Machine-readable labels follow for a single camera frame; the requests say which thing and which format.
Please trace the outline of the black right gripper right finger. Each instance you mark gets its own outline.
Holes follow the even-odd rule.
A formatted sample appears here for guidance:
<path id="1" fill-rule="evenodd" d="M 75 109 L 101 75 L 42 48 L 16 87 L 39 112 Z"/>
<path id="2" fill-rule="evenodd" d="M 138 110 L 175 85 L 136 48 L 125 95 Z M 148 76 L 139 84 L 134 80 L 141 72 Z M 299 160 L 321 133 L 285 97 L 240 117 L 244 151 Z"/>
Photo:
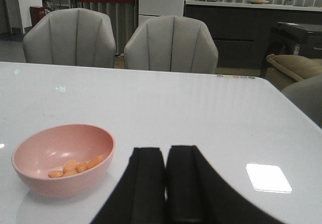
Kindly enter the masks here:
<path id="1" fill-rule="evenodd" d="M 279 223 L 234 190 L 195 145 L 171 147 L 166 176 L 169 223 Z"/>

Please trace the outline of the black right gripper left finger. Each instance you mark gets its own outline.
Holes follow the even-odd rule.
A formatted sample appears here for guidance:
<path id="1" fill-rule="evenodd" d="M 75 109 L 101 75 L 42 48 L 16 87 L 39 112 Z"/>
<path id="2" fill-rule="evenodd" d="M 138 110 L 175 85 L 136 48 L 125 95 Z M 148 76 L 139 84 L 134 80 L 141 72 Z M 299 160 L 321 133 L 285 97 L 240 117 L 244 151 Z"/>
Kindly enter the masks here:
<path id="1" fill-rule="evenodd" d="M 165 166 L 159 148 L 134 148 L 92 223 L 165 223 Z"/>

